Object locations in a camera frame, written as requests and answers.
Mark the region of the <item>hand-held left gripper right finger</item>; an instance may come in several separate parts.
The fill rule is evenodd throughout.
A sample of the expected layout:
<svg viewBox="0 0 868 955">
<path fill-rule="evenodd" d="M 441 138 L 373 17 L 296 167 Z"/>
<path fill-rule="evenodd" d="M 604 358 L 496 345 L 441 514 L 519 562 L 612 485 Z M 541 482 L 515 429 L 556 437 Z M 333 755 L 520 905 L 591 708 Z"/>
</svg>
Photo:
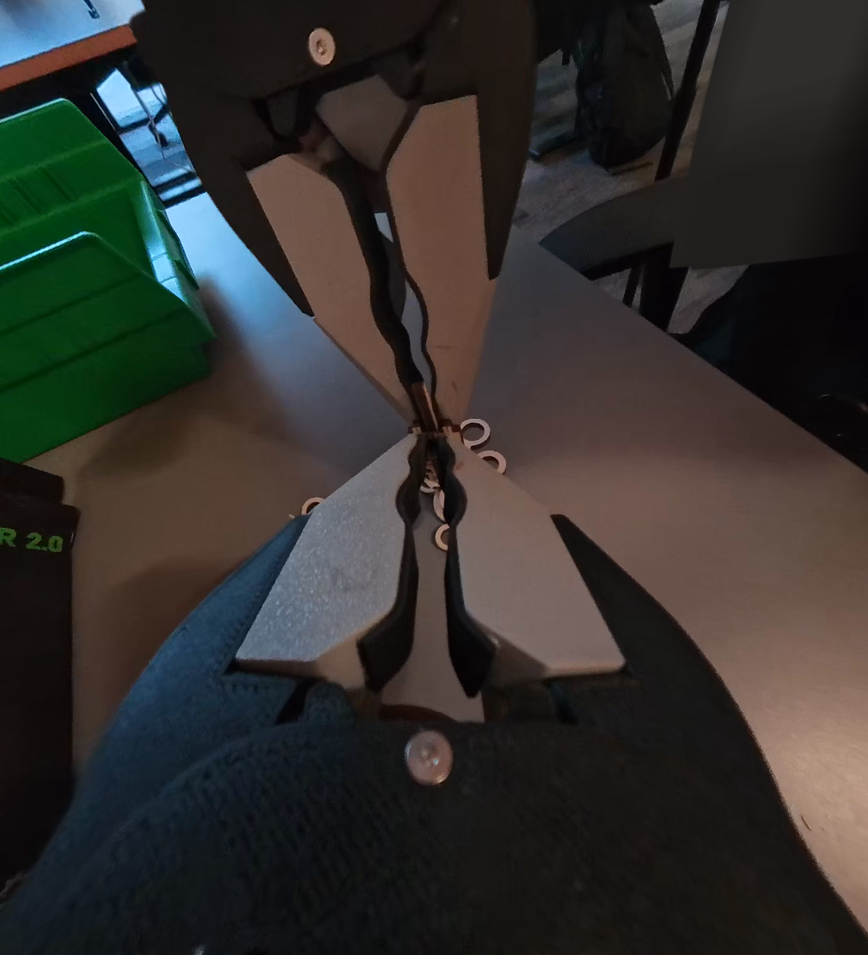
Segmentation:
<svg viewBox="0 0 868 955">
<path fill-rule="evenodd" d="M 613 674 L 625 659 L 548 509 L 438 439 L 447 642 L 464 693 Z"/>
</svg>

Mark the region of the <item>orange-edged white table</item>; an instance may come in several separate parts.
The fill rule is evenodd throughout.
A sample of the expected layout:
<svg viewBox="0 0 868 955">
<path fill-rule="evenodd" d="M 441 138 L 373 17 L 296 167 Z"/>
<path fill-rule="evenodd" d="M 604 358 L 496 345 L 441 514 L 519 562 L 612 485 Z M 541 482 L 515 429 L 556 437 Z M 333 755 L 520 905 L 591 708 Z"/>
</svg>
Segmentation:
<svg viewBox="0 0 868 955">
<path fill-rule="evenodd" d="M 0 1 L 0 93 L 135 43 L 139 1 Z"/>
</svg>

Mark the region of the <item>black model kit box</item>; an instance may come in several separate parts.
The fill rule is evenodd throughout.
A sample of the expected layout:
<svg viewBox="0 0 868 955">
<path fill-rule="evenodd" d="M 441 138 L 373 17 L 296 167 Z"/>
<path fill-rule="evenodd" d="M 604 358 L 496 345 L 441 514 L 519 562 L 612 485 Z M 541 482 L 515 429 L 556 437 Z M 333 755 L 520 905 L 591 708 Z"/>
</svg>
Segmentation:
<svg viewBox="0 0 868 955">
<path fill-rule="evenodd" d="M 0 459 L 0 493 L 25 495 L 51 503 L 63 503 L 64 479 L 26 464 Z"/>
<path fill-rule="evenodd" d="M 0 493 L 0 895 L 70 800 L 78 519 L 58 502 Z"/>
</svg>

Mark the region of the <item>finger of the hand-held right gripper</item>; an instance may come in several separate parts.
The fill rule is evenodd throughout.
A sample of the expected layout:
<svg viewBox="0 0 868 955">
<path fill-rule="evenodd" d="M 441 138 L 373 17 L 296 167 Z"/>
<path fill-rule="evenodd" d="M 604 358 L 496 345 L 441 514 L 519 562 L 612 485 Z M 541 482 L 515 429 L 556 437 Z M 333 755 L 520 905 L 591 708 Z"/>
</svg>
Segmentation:
<svg viewBox="0 0 868 955">
<path fill-rule="evenodd" d="M 475 95 L 404 117 L 383 167 L 397 244 L 426 319 L 440 418 L 460 425 L 478 379 L 495 292 L 488 270 Z"/>
<path fill-rule="evenodd" d="M 408 422 L 421 377 L 359 166 L 344 151 L 284 154 L 247 180 L 319 328 Z"/>
</svg>

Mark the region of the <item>black backpack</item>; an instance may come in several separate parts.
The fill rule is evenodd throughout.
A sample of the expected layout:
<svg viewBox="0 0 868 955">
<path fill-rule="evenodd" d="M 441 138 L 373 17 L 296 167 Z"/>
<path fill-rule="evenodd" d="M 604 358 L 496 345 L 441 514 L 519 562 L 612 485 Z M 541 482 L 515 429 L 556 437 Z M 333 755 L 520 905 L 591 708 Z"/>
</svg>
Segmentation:
<svg viewBox="0 0 868 955">
<path fill-rule="evenodd" d="M 614 170 L 643 158 L 668 134 L 675 83 L 651 2 L 605 2 L 572 50 L 574 128 L 591 160 Z"/>
</svg>

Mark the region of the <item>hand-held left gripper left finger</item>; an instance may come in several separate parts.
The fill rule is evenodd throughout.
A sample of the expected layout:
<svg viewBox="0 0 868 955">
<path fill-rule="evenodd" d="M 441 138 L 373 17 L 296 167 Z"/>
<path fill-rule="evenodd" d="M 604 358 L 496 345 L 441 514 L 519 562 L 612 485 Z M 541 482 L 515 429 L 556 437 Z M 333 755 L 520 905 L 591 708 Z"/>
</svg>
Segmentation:
<svg viewBox="0 0 868 955">
<path fill-rule="evenodd" d="M 380 692 L 413 647 L 425 439 L 406 436 L 318 504 L 237 651 L 246 671 Z"/>
</svg>

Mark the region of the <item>black office chair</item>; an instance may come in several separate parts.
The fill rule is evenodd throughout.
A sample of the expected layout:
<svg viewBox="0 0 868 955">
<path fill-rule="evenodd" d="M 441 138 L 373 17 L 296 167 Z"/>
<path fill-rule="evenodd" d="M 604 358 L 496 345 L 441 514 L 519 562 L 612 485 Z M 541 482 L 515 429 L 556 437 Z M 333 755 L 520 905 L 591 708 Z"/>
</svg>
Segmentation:
<svg viewBox="0 0 868 955">
<path fill-rule="evenodd" d="M 664 178 L 578 213 L 539 243 L 589 280 L 628 270 L 623 303 L 668 331 L 689 268 L 672 263 L 687 175 Z"/>
</svg>

